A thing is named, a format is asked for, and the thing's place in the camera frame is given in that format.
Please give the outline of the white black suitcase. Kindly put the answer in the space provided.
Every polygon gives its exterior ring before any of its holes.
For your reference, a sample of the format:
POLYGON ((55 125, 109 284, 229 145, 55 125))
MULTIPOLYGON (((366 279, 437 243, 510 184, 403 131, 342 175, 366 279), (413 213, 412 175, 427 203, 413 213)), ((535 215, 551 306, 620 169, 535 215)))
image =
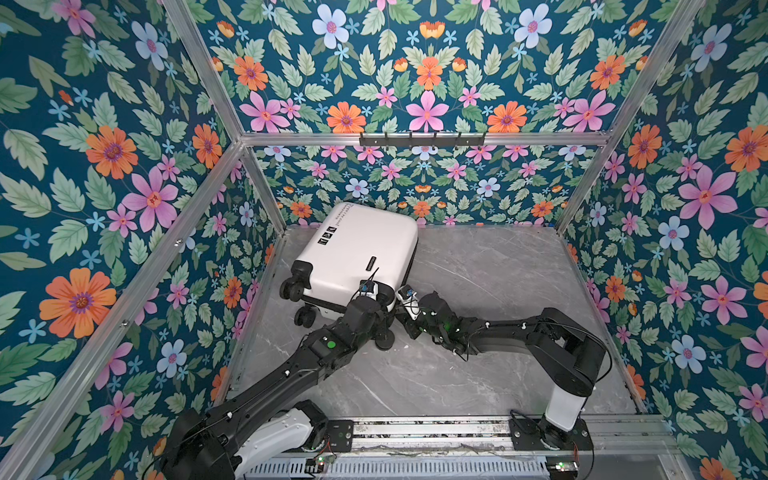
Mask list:
MULTIPOLYGON (((332 208, 311 241, 293 261, 280 286, 284 300, 302 301, 294 323, 309 328, 322 316, 337 320, 363 280, 379 285, 377 300, 389 314, 397 290, 406 284, 418 245, 418 224, 411 217, 344 202, 332 208)), ((388 350, 393 342, 375 342, 388 350)))

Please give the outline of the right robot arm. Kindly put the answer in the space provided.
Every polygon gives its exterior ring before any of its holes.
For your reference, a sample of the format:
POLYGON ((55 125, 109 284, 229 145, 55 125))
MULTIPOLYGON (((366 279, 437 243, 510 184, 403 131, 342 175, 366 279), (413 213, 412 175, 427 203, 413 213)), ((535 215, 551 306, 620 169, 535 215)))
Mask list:
POLYGON ((518 320, 464 317, 437 293, 418 298, 408 286, 396 294, 395 317, 411 338, 426 334, 465 361, 493 352, 530 355, 553 388, 542 418, 521 429, 550 450, 573 441, 582 409, 602 379, 607 355, 607 346, 591 331, 553 307, 518 320))

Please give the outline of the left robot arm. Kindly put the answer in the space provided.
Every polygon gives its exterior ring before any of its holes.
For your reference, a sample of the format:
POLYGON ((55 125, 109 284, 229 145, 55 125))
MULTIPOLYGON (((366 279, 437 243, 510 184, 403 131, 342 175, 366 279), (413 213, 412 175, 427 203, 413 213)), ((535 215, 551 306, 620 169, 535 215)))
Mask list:
POLYGON ((352 300, 344 315, 301 340, 283 364, 244 392, 206 413, 176 419, 157 461, 167 479, 234 479, 239 453, 257 429, 305 391, 350 363, 369 340, 389 328, 389 312, 370 297, 352 300))

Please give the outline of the metal hook bar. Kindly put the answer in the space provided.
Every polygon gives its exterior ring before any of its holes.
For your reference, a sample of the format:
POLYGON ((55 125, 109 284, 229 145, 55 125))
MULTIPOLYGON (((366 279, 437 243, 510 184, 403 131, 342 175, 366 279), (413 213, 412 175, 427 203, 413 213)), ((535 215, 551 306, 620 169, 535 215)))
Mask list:
POLYGON ((485 144, 485 134, 465 134, 465 133, 376 133, 361 134, 358 137, 360 146, 363 147, 473 147, 485 144))

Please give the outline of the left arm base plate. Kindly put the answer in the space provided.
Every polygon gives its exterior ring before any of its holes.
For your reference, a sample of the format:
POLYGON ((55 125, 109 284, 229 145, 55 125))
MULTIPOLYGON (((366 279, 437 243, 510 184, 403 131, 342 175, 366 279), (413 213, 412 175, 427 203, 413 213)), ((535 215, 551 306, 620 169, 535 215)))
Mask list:
POLYGON ((355 422, 352 420, 326 421, 313 428, 303 448, 311 452, 350 452, 354 429, 355 422))

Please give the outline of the aluminium mounting rail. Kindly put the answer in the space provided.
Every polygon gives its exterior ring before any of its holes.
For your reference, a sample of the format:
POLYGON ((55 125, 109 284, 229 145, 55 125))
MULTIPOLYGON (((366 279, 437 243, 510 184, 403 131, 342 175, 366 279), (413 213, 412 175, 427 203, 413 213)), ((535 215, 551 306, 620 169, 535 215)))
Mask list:
POLYGON ((578 462, 592 455, 675 455, 681 449, 664 422, 652 415, 586 415, 594 443, 589 452, 516 451, 507 416, 356 417, 329 419, 310 407, 292 408, 258 428, 239 453, 246 461, 266 461, 285 452, 393 454, 415 456, 497 455, 563 457, 578 462), (303 446, 315 426, 329 420, 355 422, 352 450, 311 452, 303 446))

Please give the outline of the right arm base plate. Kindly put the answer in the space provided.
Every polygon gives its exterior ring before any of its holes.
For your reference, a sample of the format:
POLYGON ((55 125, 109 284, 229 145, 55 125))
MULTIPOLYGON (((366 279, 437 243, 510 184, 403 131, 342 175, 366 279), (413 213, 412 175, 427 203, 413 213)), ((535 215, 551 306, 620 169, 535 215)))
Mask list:
POLYGON ((589 452, 594 449, 586 422, 578 418, 570 431, 560 430, 544 418, 512 416, 510 438, 516 451, 589 452))

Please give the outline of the aluminium frame cage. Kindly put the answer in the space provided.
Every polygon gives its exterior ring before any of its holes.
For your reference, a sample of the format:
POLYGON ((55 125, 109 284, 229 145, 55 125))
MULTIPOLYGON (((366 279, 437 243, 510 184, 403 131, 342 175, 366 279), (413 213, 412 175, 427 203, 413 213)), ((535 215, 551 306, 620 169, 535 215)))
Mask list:
MULTIPOLYGON (((553 24, 511 55, 532 1, 334 1, 350 39, 314 35, 315 1, 188 5, 235 104, 249 93, 296 131, 321 130, 346 102, 372 130, 409 124, 420 78, 437 73, 448 126, 477 127, 516 102, 542 126, 590 90, 602 48, 633 60, 655 39, 636 1, 554 1, 553 24)), ((228 137, 159 1, 5 1, 1 5, 1 450, 10 452, 79 356, 91 385, 57 429, 30 444, 31 479, 151 478, 177 415, 206 409, 299 338, 279 279, 332 206, 361 201, 420 225, 410 281, 456 310, 523 316, 553 303, 592 320, 555 235, 528 230, 538 199, 590 156, 545 162, 521 197, 509 158, 441 149, 276 154, 228 137)))

